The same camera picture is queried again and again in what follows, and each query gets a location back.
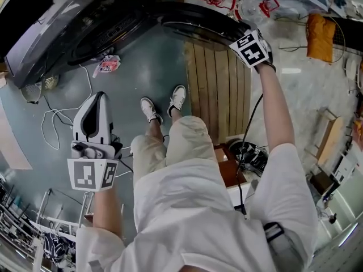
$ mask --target white cable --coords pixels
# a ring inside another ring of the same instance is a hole
[[[361,74],[361,62],[358,64],[358,73],[357,73],[357,86],[361,90],[362,89],[362,85],[361,85],[360,74]]]
[[[63,111],[69,111],[69,110],[78,110],[78,109],[80,109],[81,108],[81,106],[83,106],[83,104],[92,96],[92,85],[91,85],[91,80],[90,80],[90,75],[89,75],[89,73],[88,73],[88,70],[84,67],[84,66],[82,66],[82,65],[79,65],[80,67],[82,67],[85,71],[86,71],[86,75],[87,75],[87,80],[88,80],[88,85],[90,86],[90,94],[89,94],[89,96],[87,97],[87,99],[86,100],[84,100],[83,101],[83,103],[79,106],[79,107],[77,107],[77,108],[68,108],[68,109],[61,109],[61,110],[58,110],[58,109],[52,109],[52,110],[49,110],[49,111],[46,111],[45,113],[44,113],[44,115],[43,115],[43,119],[41,120],[41,124],[40,124],[40,129],[41,129],[41,133],[42,133],[42,135],[43,135],[43,138],[44,138],[44,141],[45,141],[45,143],[46,144],[48,144],[49,146],[51,146],[51,148],[53,148],[53,149],[55,149],[55,150],[59,150],[60,149],[60,142],[59,142],[59,136],[58,136],[58,132],[57,132],[57,130],[56,130],[56,126],[54,125],[54,116],[57,114],[57,113],[59,113],[60,115],[62,115],[63,117],[65,117],[65,118],[67,118],[70,122],[71,122],[71,124],[73,125],[73,121],[69,118],[69,117],[67,117],[66,115],[64,115],[62,112]],[[55,132],[55,134],[56,134],[56,137],[57,137],[57,142],[58,142],[58,146],[57,147],[54,147],[53,145],[51,145],[48,141],[47,141],[47,139],[45,139],[45,135],[44,135],[44,131],[43,131],[43,123],[44,123],[44,120],[45,120],[45,115],[47,114],[47,113],[50,113],[50,112],[54,112],[53,113],[53,116],[52,116],[52,125],[53,125],[53,130],[54,130],[54,132]]]
[[[126,172],[124,172],[124,173],[122,173],[122,174],[120,174],[120,175],[116,175],[116,176],[115,176],[115,178],[116,178],[116,177],[120,177],[121,175],[125,175],[126,173],[129,173],[129,172],[132,172],[132,171],[131,171],[131,170],[129,170],[129,171],[126,171]]]

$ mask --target orange bag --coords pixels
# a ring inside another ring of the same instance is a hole
[[[333,37],[336,24],[320,14],[310,14],[307,26],[307,56],[333,62]]]

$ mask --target beige shorts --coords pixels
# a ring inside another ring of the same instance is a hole
[[[148,135],[135,137],[131,143],[134,185],[142,176],[193,158],[217,161],[212,140],[202,119],[185,116],[170,128],[169,145]]]

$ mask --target electronic device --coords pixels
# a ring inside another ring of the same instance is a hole
[[[265,149],[250,142],[245,142],[242,149],[241,139],[230,142],[228,148],[237,161],[240,161],[242,158],[243,169],[256,172],[261,176],[268,159],[268,154]]]
[[[122,144],[112,138],[112,115],[104,92],[91,96],[74,117],[68,171],[73,189],[99,192],[113,187]]]
[[[14,9],[15,14],[22,19],[21,12]],[[216,51],[227,50],[246,31],[257,29],[252,23],[237,22],[211,9],[187,3],[54,0],[23,31],[5,55],[5,61],[14,84],[23,88],[78,67],[80,63],[88,63],[109,48],[124,49],[157,24],[167,35]]]

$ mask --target power cord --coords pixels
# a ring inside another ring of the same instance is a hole
[[[120,176],[125,175],[125,174],[130,173],[130,172],[132,172],[132,171],[131,171],[131,170],[126,171],[126,172],[124,172],[124,173],[121,173],[120,175],[116,175],[116,176],[115,176],[115,178],[116,178],[116,177],[120,177]]]
[[[65,117],[65,118],[67,118],[70,122],[71,122],[71,125],[73,126],[73,121],[68,117],[68,116],[66,116],[66,115],[64,115],[62,112],[63,111],[69,111],[69,110],[79,110],[83,105],[84,105],[84,103],[92,96],[92,85],[91,85],[91,80],[90,80],[90,75],[89,75],[89,73],[88,73],[88,70],[84,67],[84,66],[82,66],[82,65],[79,65],[80,67],[82,67],[84,70],[85,70],[85,72],[86,72],[86,75],[87,75],[87,80],[88,80],[88,85],[90,86],[90,94],[89,94],[89,96],[87,97],[87,99],[86,100],[84,100],[83,101],[83,103],[79,106],[79,107],[77,107],[77,108],[68,108],[68,109],[60,109],[60,110],[58,110],[58,109],[51,109],[51,110],[49,110],[49,111],[46,111],[45,113],[44,113],[44,115],[43,115],[43,119],[41,120],[41,124],[40,124],[40,129],[41,129],[41,133],[42,133],[42,135],[43,135],[43,139],[44,139],[44,141],[45,141],[45,143],[46,144],[48,144],[49,146],[51,146],[51,148],[53,148],[53,149],[55,149],[55,150],[59,150],[60,149],[60,142],[59,142],[59,136],[58,136],[58,132],[57,132],[57,130],[56,130],[56,126],[54,125],[54,116],[55,115],[57,115],[58,113],[60,114],[60,115],[62,115],[63,117]],[[53,116],[52,116],[52,125],[53,125],[53,130],[54,130],[54,132],[55,132],[55,134],[56,134],[56,137],[57,137],[57,146],[56,147],[54,147],[53,145],[51,145],[48,141],[47,141],[47,139],[45,139],[45,135],[44,135],[44,131],[43,131],[43,123],[44,123],[44,120],[45,120],[45,115],[47,115],[47,113],[50,113],[50,112],[53,112]]]
[[[244,218],[246,218],[247,212],[246,212],[246,209],[245,209],[244,204],[243,204],[242,188],[240,187],[238,172],[239,172],[239,170],[241,170],[241,172],[243,172],[242,167],[243,167],[243,164],[244,164],[244,154],[243,154],[244,142],[246,140],[247,132],[250,129],[251,122],[252,122],[252,119],[253,119],[253,117],[255,115],[256,109],[257,109],[258,105],[260,104],[262,98],[263,98],[263,94],[258,99],[258,101],[257,101],[257,103],[256,103],[256,105],[254,107],[254,110],[252,111],[252,114],[251,114],[250,120],[248,122],[246,131],[244,132],[244,136],[243,136],[243,139],[242,139],[241,156],[240,156],[238,167],[237,167],[237,170],[236,170],[236,179],[237,179],[237,184],[238,184],[238,188],[239,188],[239,196],[240,196],[240,210],[241,210],[241,213],[244,215]]]
[[[120,160],[121,164],[122,164],[124,167],[126,167],[126,168],[127,168],[127,169],[129,169],[132,173],[134,173],[134,170],[132,170],[132,168],[131,168],[130,166],[128,166],[126,163],[124,163],[124,162],[121,160],[121,158],[120,158],[119,160]]]
[[[47,106],[48,106],[49,110],[53,110],[53,108],[50,107],[49,101],[48,101],[48,99],[47,99],[47,97],[45,95],[44,95],[44,100],[47,103]],[[67,126],[73,126],[72,124],[63,122],[62,118],[58,114],[56,114],[56,116],[58,117],[58,119],[61,121],[62,124],[67,125]]]
[[[52,188],[52,190],[55,190],[55,191],[57,191],[57,192],[59,192],[59,193],[63,194],[65,197],[68,197],[68,198],[72,199],[73,201],[75,201],[76,203],[79,203],[80,205],[82,205],[82,203],[81,203],[81,202],[77,201],[75,198],[71,197],[70,195],[68,195],[68,194],[66,194],[66,193],[64,193],[64,192],[62,192],[62,191],[60,191],[59,189]]]

